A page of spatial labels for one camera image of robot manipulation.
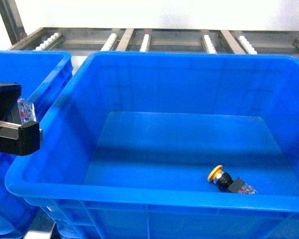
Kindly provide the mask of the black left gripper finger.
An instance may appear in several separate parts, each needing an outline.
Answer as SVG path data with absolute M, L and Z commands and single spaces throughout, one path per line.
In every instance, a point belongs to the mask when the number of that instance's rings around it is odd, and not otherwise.
M 17 83 L 0 83 L 0 120 L 7 118 L 21 96 L 21 89 L 21 85 Z
M 42 129 L 38 122 L 15 124 L 0 120 L 0 152 L 26 156 L 38 151 L 41 142 Z

